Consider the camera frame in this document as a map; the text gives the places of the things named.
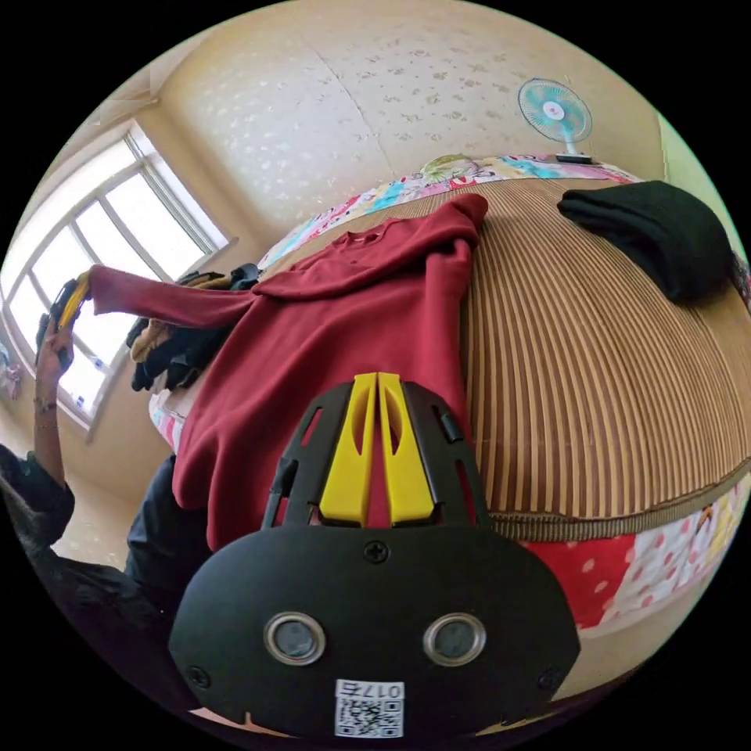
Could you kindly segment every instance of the black clothing pile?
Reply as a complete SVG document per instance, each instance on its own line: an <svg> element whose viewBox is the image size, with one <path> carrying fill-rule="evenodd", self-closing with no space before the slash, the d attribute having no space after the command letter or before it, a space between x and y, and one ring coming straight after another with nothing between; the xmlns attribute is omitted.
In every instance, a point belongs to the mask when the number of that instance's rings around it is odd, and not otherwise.
<svg viewBox="0 0 751 751"><path fill-rule="evenodd" d="M609 240L677 304L698 303L731 278L734 254L717 215L659 180L567 190L561 214Z"/></svg>

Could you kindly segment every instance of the red sweatshirt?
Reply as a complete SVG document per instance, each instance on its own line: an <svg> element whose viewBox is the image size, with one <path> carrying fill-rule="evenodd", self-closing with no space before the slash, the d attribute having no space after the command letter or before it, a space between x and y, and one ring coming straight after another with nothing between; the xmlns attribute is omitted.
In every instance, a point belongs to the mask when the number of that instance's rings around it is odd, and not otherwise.
<svg viewBox="0 0 751 751"><path fill-rule="evenodd" d="M174 495L209 509L213 550L258 530L276 466L317 395L369 372L442 396L470 436L459 362L459 304L487 201L463 195L419 219L346 232L246 292L192 289L101 266L96 314L193 328L235 324L185 423ZM369 526L388 525L373 464Z"/></svg>

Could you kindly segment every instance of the window frame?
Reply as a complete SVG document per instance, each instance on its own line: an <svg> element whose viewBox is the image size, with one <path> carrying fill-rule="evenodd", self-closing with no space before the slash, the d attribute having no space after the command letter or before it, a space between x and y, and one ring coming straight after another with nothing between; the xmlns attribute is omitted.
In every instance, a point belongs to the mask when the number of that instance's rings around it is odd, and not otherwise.
<svg viewBox="0 0 751 751"><path fill-rule="evenodd" d="M39 245L34 249L34 252L31 253L30 256L24 261L23 267L21 268L20 273L18 274L17 278L14 280L13 284L11 285L7 296L0 290L0 296L2 296L2 306L0 307L0 310L2 310L2 322L5 325L5 328L10 335L10 339L12 341L13 346L16 349L16 352L20 356L20 360L22 361L26 369L33 376L36 375L35 367L34 367L34 360L36 359L36 353L32 351L31 346L29 346L28 342L26 341L23 334L21 333L20 328L17 325L16 320L13 316L13 312L10 309L10 304L13 301L21 283L24 281L24 279L28 278L29 281L31 282L31 285L35 293L38 295L41 302L46 306L47 310L49 310L53 300L50 300L48 296L46 295L45 291L42 289L41 283L39 282L39 280L36 277L36 274L33 271L33 266L36 264L36 262L42 256L42 254L47 250L50 242L65 227L70 227L70 230L74 234L78 243L81 245L81 248L83 249L83 251L88 255L90 259L92 259L92 263L101 264L101 260L98 258L94 250L91 248L90 244L86 240L83 232L80 230L77 224L77 219L93 203L99 202L99 204L102 206L107 216L113 222L113 224L115 225L117 230L120 232L120 234L128 242L128 244L131 246L134 252L144 261L144 263L146 263L149 266L149 268L151 268L151 270L155 273L155 275L160 281L163 281L163 282L174 281L172 277L170 277L169 274L167 274L165 270L163 270L162 267L159 266L156 260L152 258L152 256L148 253L148 251L133 236L132 232L128 229L125 223L120 219L120 217L117 215L117 212L114 210L110 202L107 200L106 198L107 193L115 189L118 185L121 185L122 183L126 182L128 179L133 178L137 174L140 174L143 177L143 179L146 181L147 185L153 190L155 196L162 202L165 208L167 208L167 211L169 211L170 215L176 220L176 222L180 225L180 227L186 232L186 234L190 237L190 239L196 244L196 246L202 252L203 257L201 257L198 261L188 266L185 269L185 273L193 270L196 267L199 267L210 256L213 256L216 253L227 248L228 246L234 244L233 239L230 238L230 236L227 234L225 229L222 228L220 225L218 225L214 221L214 219L210 219L210 221L212 222L212 224L214 224L214 227L216 227L216 229L219 231L219 233L221 233L224 239L224 244L222 246L217 246L212 241L212 239L208 236L208 234L205 233L205 231L199 226L197 221L191 216L191 214L187 211L187 209L182 205L179 197L175 195L175 191L173 191L173 189L169 185L167 185L167 183L164 181L161 175L159 175L158 171L151 164L151 161L154 158L154 156L158 156L160 159L163 159L163 157L158 153L158 151L155 151L154 153L150 153L150 154L144 154L144 152L141 151L141 149L138 147L135 139L133 138L131 134L133 127L137 127L137 126L138 126L137 123L135 122L131 123L131 125L128 127L128 129L126 130L123 136L120 136L119 138L115 138L111 142L107 142L106 145L103 145L101 149L97 149L96 154L92 154L92 156L89 157L89 159L87 159L83 164L78 165L76 169L77 170L81 169L90 159L96 158L100 153L113 147L118 142L125 142L128 145L128 148L133 152L133 155L135 157L134 163L131 165L128 165L126 168L112 175L112 177L108 178L103 183L98 185L95 189L90 191L89 194L87 194L84 198L78 201L73 207L71 207L55 223L54 227L52 227L52 229L45 235L41 243L39 243ZM179 178L178 178L178 183L182 190L185 190L186 193L190 194L190 191L187 189L186 186L182 184L182 181L179 180ZM33 216L34 215L31 214L28 218L28 221ZM75 329L73 331L73 340L74 340L75 346L87 358L96 359L96 360L99 359L98 355L95 352L93 352L91 348L88 347L85 344L85 342L76 334ZM62 388L59 389L58 398L59 398L61 407L80 427L82 427L83 429L87 431L87 434L88 434L87 438L89 440L91 439L91 435L96 425L101 419L102 410L106 406L107 399L113 389L113 384L115 380L117 379L117 377L119 376L119 374L121 373L127 358L128 358L128 348L125 346L125 342L123 342L117 354L114 356L112 362L109 365L107 363L99 361L101 362L101 367L99 369L104 374L104 380L102 381L102 385L99 387L99 391L97 393L96 398L94 399L94 402L92 404L92 409L90 412L79 408L78 405L75 403L75 401L70 397L70 395L64 389Z"/></svg>

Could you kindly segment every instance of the dark jacket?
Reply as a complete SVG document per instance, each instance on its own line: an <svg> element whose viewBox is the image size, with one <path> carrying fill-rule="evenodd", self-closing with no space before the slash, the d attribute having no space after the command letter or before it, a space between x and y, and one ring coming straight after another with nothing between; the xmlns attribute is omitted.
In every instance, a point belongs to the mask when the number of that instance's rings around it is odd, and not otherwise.
<svg viewBox="0 0 751 751"><path fill-rule="evenodd" d="M16 457L0 444L0 490L16 533L49 596L81 637L122 678L175 713L197 709L167 651L171 619L137 582L112 566L57 555L75 507L34 454Z"/></svg>

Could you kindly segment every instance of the screw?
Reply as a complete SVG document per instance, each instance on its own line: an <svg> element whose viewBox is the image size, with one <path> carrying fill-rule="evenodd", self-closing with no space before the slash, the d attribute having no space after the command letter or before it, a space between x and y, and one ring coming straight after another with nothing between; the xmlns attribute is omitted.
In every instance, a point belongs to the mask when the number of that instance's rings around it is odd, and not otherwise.
<svg viewBox="0 0 751 751"><path fill-rule="evenodd" d="M368 542L363 555L370 563L383 563L389 557L389 549L383 542Z"/></svg>
<svg viewBox="0 0 751 751"><path fill-rule="evenodd" d="M211 686L211 678L209 674L202 667L190 667L188 668L188 679L197 688L209 688Z"/></svg>
<svg viewBox="0 0 751 751"><path fill-rule="evenodd" d="M554 691L561 683L563 683L563 674L557 667L549 668L537 679L537 687L541 691Z"/></svg>

